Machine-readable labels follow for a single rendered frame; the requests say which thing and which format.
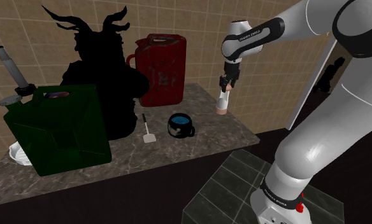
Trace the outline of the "white and pink bottle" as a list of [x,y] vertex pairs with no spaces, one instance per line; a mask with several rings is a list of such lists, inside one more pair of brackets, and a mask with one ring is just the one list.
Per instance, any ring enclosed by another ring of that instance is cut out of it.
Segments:
[[216,113],[218,115],[225,115],[227,113],[229,94],[232,87],[228,84],[225,88],[225,92],[219,91],[217,104],[216,104]]

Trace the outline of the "red jerry can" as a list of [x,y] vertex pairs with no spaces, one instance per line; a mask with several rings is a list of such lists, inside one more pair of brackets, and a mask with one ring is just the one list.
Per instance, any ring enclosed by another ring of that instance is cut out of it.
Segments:
[[150,82],[139,103],[143,107],[179,104],[183,100],[187,40],[178,34],[149,34],[136,41],[137,49],[126,63],[135,59],[136,69]]

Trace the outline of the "black mug with blue inside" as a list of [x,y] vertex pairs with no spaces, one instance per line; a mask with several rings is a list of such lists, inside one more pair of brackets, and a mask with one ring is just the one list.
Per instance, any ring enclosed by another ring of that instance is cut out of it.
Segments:
[[195,128],[191,117],[185,113],[171,115],[168,120],[168,133],[178,139],[194,137]]

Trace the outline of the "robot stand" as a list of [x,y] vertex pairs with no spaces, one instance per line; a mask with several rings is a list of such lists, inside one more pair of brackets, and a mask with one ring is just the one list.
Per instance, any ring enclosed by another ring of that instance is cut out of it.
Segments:
[[[245,150],[232,152],[186,205],[181,224],[259,224],[250,196],[270,167]],[[345,224],[342,202],[310,185],[303,193],[312,224]]]

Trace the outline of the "black horned bust figure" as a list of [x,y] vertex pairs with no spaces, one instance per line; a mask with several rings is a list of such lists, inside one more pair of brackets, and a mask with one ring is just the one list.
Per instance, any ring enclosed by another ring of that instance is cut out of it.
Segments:
[[75,51],[80,60],[69,64],[62,76],[61,85],[95,84],[101,104],[104,126],[109,140],[129,136],[134,132],[137,116],[135,100],[149,90],[149,79],[125,62],[121,31],[130,23],[116,25],[127,14],[127,8],[108,15],[100,32],[93,31],[82,19],[47,13],[57,26],[75,30]]

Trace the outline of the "green jerry can with spout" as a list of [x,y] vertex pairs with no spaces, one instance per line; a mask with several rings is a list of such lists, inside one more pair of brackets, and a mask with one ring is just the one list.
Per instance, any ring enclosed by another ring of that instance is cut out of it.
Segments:
[[0,100],[3,119],[39,176],[111,162],[95,85],[35,87],[3,46],[0,61],[18,85]]

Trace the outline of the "white ribbed dish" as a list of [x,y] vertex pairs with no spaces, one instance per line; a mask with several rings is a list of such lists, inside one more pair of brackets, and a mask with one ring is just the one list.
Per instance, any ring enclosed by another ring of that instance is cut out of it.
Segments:
[[24,166],[32,166],[31,161],[28,159],[27,155],[23,151],[21,145],[17,142],[13,143],[9,147],[10,157],[18,164]]

